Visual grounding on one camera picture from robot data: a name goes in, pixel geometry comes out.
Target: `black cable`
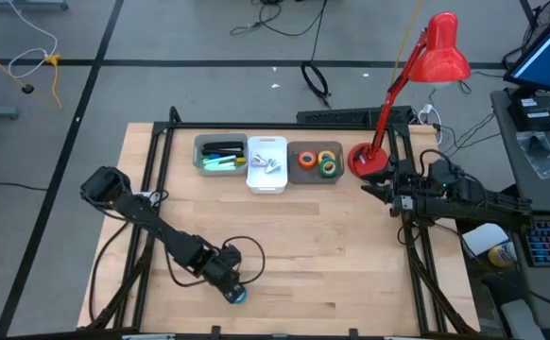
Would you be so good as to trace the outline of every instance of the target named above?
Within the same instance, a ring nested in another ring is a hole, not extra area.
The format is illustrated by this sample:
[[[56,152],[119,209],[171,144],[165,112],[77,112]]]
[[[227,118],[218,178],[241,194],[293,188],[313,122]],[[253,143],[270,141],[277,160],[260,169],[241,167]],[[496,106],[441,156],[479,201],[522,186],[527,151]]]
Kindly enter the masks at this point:
[[[460,149],[465,149],[465,148],[471,147],[471,146],[473,146],[473,145],[479,144],[479,143],[481,143],[481,142],[485,142],[486,140],[489,140],[489,139],[491,139],[491,138],[497,137],[497,136],[499,136],[499,135],[501,135],[500,132],[494,133],[494,134],[492,134],[492,135],[490,135],[490,136],[487,136],[487,137],[481,138],[481,139],[479,139],[479,140],[476,140],[476,141],[474,141],[474,142],[472,142],[472,143],[470,143],[470,144],[463,145],[463,146],[459,147],[457,150],[455,150],[451,155],[449,155],[449,157],[454,156],[455,153],[456,153],[457,151],[459,151]]]
[[[155,191],[155,192],[151,193],[150,196],[153,196],[154,194],[157,194],[157,193],[158,192]],[[162,196],[160,197],[160,199],[158,201],[153,203],[152,208],[155,208],[158,204],[164,202],[169,196],[170,196],[170,193],[168,193],[167,190],[162,190]],[[129,220],[129,219],[124,218],[124,217],[115,216],[115,215],[112,215],[108,212],[105,212],[105,210],[103,210],[102,208],[98,208],[98,207],[95,207],[95,206],[93,206],[93,207],[95,209],[97,209],[98,211],[100,211],[101,213],[104,213],[108,217],[111,217],[111,218],[114,218],[116,220],[120,220],[120,221],[125,222],[122,225],[122,227],[120,227],[120,229],[118,229],[112,235],[112,237],[110,237],[109,240],[107,240],[105,245],[103,245],[103,247],[98,251],[98,254],[96,255],[95,265],[93,265],[93,272],[92,272],[92,275],[91,275],[91,278],[90,278],[90,291],[89,291],[89,294],[88,294],[88,315],[90,316],[91,321],[95,322],[95,313],[94,313],[95,303],[94,303],[94,301],[95,301],[96,271],[97,271],[98,265],[101,262],[101,258],[103,257],[105,251],[107,250],[107,247],[109,247],[109,245],[117,238],[117,236],[119,236],[124,231],[124,229],[128,226],[129,223],[136,223],[136,224],[146,224],[146,223],[141,222],[141,221]]]
[[[24,189],[33,190],[33,191],[41,191],[41,192],[47,192],[48,191],[48,189],[32,187],[32,186],[29,186],[29,185],[24,185],[24,184],[19,184],[19,183],[0,182],[0,185],[15,186],[15,187],[24,188]]]
[[[313,42],[313,53],[311,54],[311,59],[309,59],[308,61],[304,61],[301,64],[301,72],[302,72],[302,77],[304,78],[306,85],[308,85],[309,89],[311,89],[311,92],[317,98],[321,99],[321,101],[323,102],[323,105],[325,105],[328,109],[331,109],[332,107],[330,106],[330,103],[327,100],[327,98],[332,95],[328,88],[328,82],[327,80],[325,80],[325,76],[323,76],[321,71],[315,65],[313,65],[313,60],[315,59],[315,53],[317,51],[317,43],[319,41],[319,32],[321,31],[321,21],[323,20],[323,11],[325,10],[325,5],[327,5],[327,3],[328,3],[328,0],[323,0],[323,5],[321,6],[321,11],[319,12],[319,15],[318,15],[319,24],[317,27],[317,34],[315,35],[315,41]],[[306,74],[307,67],[313,70],[319,82],[321,83],[321,87],[323,88],[323,91],[318,89],[318,87],[315,86],[313,81],[311,81],[311,78],[309,78],[309,76]]]
[[[481,72],[481,71],[474,71],[474,72],[473,72],[473,75],[481,75],[481,76],[485,76],[485,77],[499,77],[499,78],[503,78],[503,77],[504,77],[504,76],[498,76],[498,75],[487,74],[487,73],[484,73],[484,72]]]
[[[457,86],[465,96],[473,94],[473,89],[464,80],[458,81]]]
[[[276,32],[276,33],[279,33],[281,35],[285,35],[286,37],[299,37],[303,34],[305,34],[306,32],[308,32],[311,28],[313,28],[313,26],[315,25],[315,23],[317,22],[317,20],[323,15],[323,10],[325,9],[325,4],[327,3],[327,0],[324,0],[323,1],[323,6],[321,7],[321,10],[319,11],[319,13],[317,14],[317,16],[315,17],[315,19],[313,20],[313,22],[311,23],[311,25],[309,25],[306,29],[304,29],[302,32],[300,33],[287,33],[287,32],[283,32],[277,28],[274,28],[274,27],[271,27],[269,25],[267,25],[266,23],[268,23],[269,21],[272,20],[272,18],[267,18],[266,20],[263,20],[263,11],[265,10],[265,8],[271,6],[270,4],[263,4],[262,7],[260,7],[260,11],[258,12],[258,22],[272,30],[273,32]],[[280,10],[279,12],[281,12],[281,7],[282,5],[280,5],[279,3],[276,3],[276,4],[273,4],[275,7],[278,7]]]
[[[454,169],[454,164],[452,163],[452,160],[449,159],[449,157],[447,157],[447,155],[445,155],[444,153],[438,151],[438,150],[435,150],[435,149],[426,149],[424,151],[422,151],[420,153],[420,176],[424,176],[424,171],[426,170],[426,168],[424,167],[424,155],[427,154],[427,153],[434,153],[434,154],[438,154],[439,156],[441,156],[444,160],[447,161],[447,164],[449,166],[449,171],[451,173],[455,173],[455,169]]]
[[[523,44],[521,50],[526,52],[527,48],[533,41],[534,34],[538,33],[538,36],[550,25],[550,0],[541,6],[537,6],[532,9],[534,20],[529,23],[527,30],[524,33]]]
[[[196,286],[198,284],[204,283],[206,280],[197,280],[197,281],[194,281],[194,282],[183,283],[183,282],[180,282],[174,276],[174,270],[172,270],[172,264],[170,263],[170,258],[168,257],[168,253],[169,253],[170,250],[168,249],[168,246],[166,245],[167,241],[166,241],[165,234],[163,233],[162,229],[160,229],[160,234],[162,235],[162,238],[163,238],[163,254],[165,256],[165,263],[168,266],[168,272],[170,273],[170,278],[172,279],[172,281],[174,283],[176,283],[178,286],[183,287],[183,288],[193,287],[193,286]]]
[[[486,209],[489,205],[489,198],[487,197],[487,190],[485,189],[485,185],[483,185],[483,183],[478,178],[476,178],[475,176],[473,176],[471,174],[463,173],[462,176],[464,178],[472,180],[473,182],[478,184],[478,186],[481,188],[481,191],[483,192],[483,199],[481,200],[479,205],[480,204],[485,204],[485,209]]]
[[[263,273],[265,272],[265,267],[266,267],[266,255],[265,255],[265,250],[263,249],[263,247],[258,243],[258,241],[254,240],[253,238],[249,237],[249,236],[233,236],[231,238],[228,238],[226,239],[223,243],[222,243],[222,247],[221,248],[224,248],[225,245],[227,243],[229,243],[230,241],[234,241],[234,240],[249,240],[249,241],[252,241],[257,247],[258,247],[258,250],[260,250],[260,254],[263,258],[263,265],[261,266],[260,268],[260,271],[258,272],[258,274],[256,274],[255,277],[249,279],[249,280],[245,280],[245,281],[239,281],[239,283],[241,284],[248,284],[248,283],[252,283],[256,280],[258,280],[258,278],[261,277],[261,275],[263,275]]]
[[[261,0],[260,2],[254,2],[253,0],[250,0],[250,2],[253,5],[262,4],[262,6],[260,7],[260,10],[258,11],[258,21],[256,21],[255,23],[253,23],[251,25],[234,27],[229,32],[229,34],[231,34],[233,36],[234,35],[239,35],[239,34],[247,33],[247,32],[250,32],[252,30],[255,30],[257,28],[260,28],[261,26],[264,26],[267,29],[269,29],[269,30],[271,30],[275,33],[279,33],[281,35],[284,35],[286,37],[299,37],[303,34],[306,34],[309,30],[311,30],[311,28],[313,28],[313,26],[315,25],[315,23],[317,22],[318,19],[319,19],[319,22],[320,22],[320,18],[323,15],[323,8],[325,7],[325,5],[323,7],[321,7],[321,10],[318,12],[315,19],[303,31],[301,31],[300,33],[289,33],[289,32],[283,32],[280,29],[277,29],[275,27],[272,27],[272,26],[268,25],[269,22],[275,20],[282,13],[282,5],[280,4],[282,2],[282,0]],[[265,16],[264,16],[265,10],[266,9],[273,9],[273,8],[275,8],[277,10],[275,12],[275,14],[274,15],[269,15],[268,17],[265,18]]]
[[[541,296],[540,294],[538,294],[538,293],[536,293],[536,292],[534,292],[534,291],[532,291],[532,290],[530,290],[530,289],[528,289],[528,288],[524,288],[524,287],[519,286],[519,285],[516,284],[515,282],[513,282],[513,281],[511,281],[511,280],[509,280],[509,279],[507,279],[507,278],[505,278],[505,277],[502,276],[500,273],[498,273],[498,272],[496,272],[495,270],[493,270],[493,268],[491,268],[489,265],[487,265],[487,264],[483,263],[481,260],[479,260],[479,259],[477,258],[477,256],[474,254],[474,252],[470,249],[470,247],[468,246],[468,244],[466,243],[466,241],[464,240],[464,237],[462,237],[462,235],[461,235],[459,232],[457,232],[456,230],[453,230],[453,229],[451,229],[451,228],[445,227],[445,226],[443,226],[443,225],[441,225],[441,224],[439,224],[439,223],[437,223],[437,222],[434,222],[434,223],[435,223],[435,226],[438,226],[438,227],[440,227],[440,228],[443,228],[443,229],[445,229],[445,230],[448,230],[448,231],[454,233],[454,234],[460,239],[460,243],[462,244],[462,249],[464,249],[464,251],[468,252],[469,255],[473,257],[473,259],[475,259],[479,264],[481,264],[481,265],[482,265],[485,269],[487,269],[490,273],[496,275],[497,277],[499,277],[500,279],[502,279],[502,280],[505,281],[506,283],[509,283],[509,284],[513,285],[514,287],[523,290],[525,296],[526,296],[527,294],[530,294],[530,295],[532,295],[534,298],[538,298],[538,299],[540,299],[541,301],[550,304],[550,298],[548,298],[548,297],[543,297],[543,296]]]
[[[92,322],[95,322],[95,283],[96,283],[96,269],[98,268],[98,264],[101,262],[101,258],[103,257],[103,254],[107,250],[107,247],[119,236],[122,231],[128,226],[129,222],[125,222],[120,229],[118,229],[112,237],[107,240],[105,245],[100,249],[98,252],[98,255],[96,255],[95,265],[93,266],[93,273],[90,278],[90,292],[88,293],[88,315],[90,316],[90,320]]]
[[[457,146],[457,139],[455,138],[455,130],[453,130],[451,127],[447,127],[447,126],[444,126],[444,125],[441,125],[441,124],[433,124],[433,127],[436,128],[437,130],[441,130],[442,128],[447,128],[450,131],[452,131],[452,138],[454,140],[454,146],[458,147]]]
[[[401,226],[398,230],[397,230],[397,241],[404,245],[404,246],[407,246],[407,243],[401,241],[401,230],[404,229],[404,226]],[[413,246],[416,241],[418,240],[418,238],[420,237],[420,230],[418,230],[418,233],[414,236],[414,238],[411,240],[411,246]]]
[[[504,66],[504,69],[507,70],[507,71],[510,71],[510,64],[508,63],[508,58],[512,55],[514,55],[515,53],[517,52],[522,52],[523,51],[523,46],[519,46],[515,49],[513,49],[512,51],[504,54],[504,56],[502,57],[502,65]]]
[[[430,94],[428,94],[428,101],[430,101],[430,105],[434,107],[436,105],[435,105],[435,101],[433,100],[433,94],[435,94],[436,91],[437,91],[437,88],[433,88],[433,91],[431,91]]]
[[[270,21],[275,20],[282,13],[282,7],[279,5],[279,3],[282,2],[282,0],[271,0],[271,1],[261,0],[261,2],[254,2],[253,0],[250,0],[250,2],[253,5],[258,5],[258,4],[262,3],[263,7],[264,6],[269,6],[269,5],[271,5],[271,6],[277,5],[277,12],[275,13],[275,15],[272,15],[269,18],[267,18],[266,20],[264,20],[263,21],[264,23],[268,23]],[[237,26],[237,27],[234,27],[232,30],[230,30],[229,34],[232,35],[232,36],[235,36],[235,35],[239,35],[239,34],[243,34],[243,33],[248,33],[248,32],[251,32],[251,31],[259,28],[262,25],[263,24],[260,23],[260,22],[255,22],[252,25]]]
[[[456,148],[460,148],[462,147],[465,143],[467,143],[473,136],[474,134],[481,128],[483,128],[484,126],[486,126],[492,119],[493,119],[494,115],[493,113],[490,113],[488,114],[481,122],[475,124],[474,126],[472,126],[471,128],[469,128],[466,132],[464,132],[460,138],[456,140],[454,140],[454,145],[450,146],[447,148],[447,150],[443,151],[443,153],[447,153],[449,152],[454,146]],[[466,138],[466,140],[464,140],[460,145],[457,145],[457,142],[459,141],[462,141],[464,139],[464,137],[466,137],[468,135],[468,137]]]

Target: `brown tray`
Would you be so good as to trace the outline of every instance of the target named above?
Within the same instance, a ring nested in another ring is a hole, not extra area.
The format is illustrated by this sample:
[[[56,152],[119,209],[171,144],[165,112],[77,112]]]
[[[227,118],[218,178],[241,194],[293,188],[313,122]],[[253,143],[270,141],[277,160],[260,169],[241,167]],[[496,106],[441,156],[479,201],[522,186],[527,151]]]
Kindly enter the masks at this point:
[[[335,154],[338,163],[338,173],[332,178],[325,178],[319,172],[318,164],[310,169],[304,169],[298,163],[298,156],[303,151],[315,152],[318,155],[323,150]],[[290,142],[287,144],[287,180],[294,184],[335,184],[344,174],[344,157],[342,144],[339,142]]]

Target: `lamp arm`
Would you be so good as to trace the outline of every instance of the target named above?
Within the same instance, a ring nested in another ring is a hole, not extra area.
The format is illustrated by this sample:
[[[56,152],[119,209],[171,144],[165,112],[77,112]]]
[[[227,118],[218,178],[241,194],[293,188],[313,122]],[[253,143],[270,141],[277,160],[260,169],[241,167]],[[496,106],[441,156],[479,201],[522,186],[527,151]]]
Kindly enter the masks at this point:
[[[385,138],[385,127],[387,126],[388,114],[390,113],[390,109],[395,103],[397,95],[399,95],[405,84],[407,84],[407,81],[409,81],[409,73],[414,67],[414,64],[416,64],[416,61],[418,60],[418,57],[420,56],[424,47],[426,47],[426,28],[422,30],[421,35],[418,38],[418,43],[416,43],[414,50],[411,51],[409,59],[407,60],[407,63],[405,64],[405,67],[402,70],[401,74],[395,79],[395,81],[392,83],[392,85],[390,85],[387,90],[385,103],[380,110],[380,119],[378,120],[378,125],[376,126],[376,133],[374,134],[373,140],[371,141],[371,150],[370,152],[368,152],[368,157],[370,158],[374,158],[376,156],[376,153],[378,152],[378,150],[380,150],[380,147],[382,146],[382,141]]]

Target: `lamp shade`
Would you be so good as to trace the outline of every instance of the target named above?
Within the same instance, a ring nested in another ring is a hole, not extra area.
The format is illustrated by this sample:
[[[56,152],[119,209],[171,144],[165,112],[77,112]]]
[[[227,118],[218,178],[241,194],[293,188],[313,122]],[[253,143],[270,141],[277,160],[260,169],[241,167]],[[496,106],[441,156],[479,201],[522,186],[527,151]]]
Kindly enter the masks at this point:
[[[455,48],[457,17],[450,12],[435,15],[428,23],[426,51],[419,56],[409,74],[418,82],[448,82],[471,76],[466,57]]]

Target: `green tape roll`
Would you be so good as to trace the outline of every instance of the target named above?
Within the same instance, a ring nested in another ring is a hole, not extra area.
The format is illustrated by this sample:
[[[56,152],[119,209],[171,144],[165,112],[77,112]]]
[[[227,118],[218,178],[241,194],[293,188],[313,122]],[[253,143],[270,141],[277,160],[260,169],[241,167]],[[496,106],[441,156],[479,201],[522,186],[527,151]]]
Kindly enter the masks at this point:
[[[338,173],[338,164],[332,159],[323,160],[319,165],[319,171],[325,178],[332,178]]]

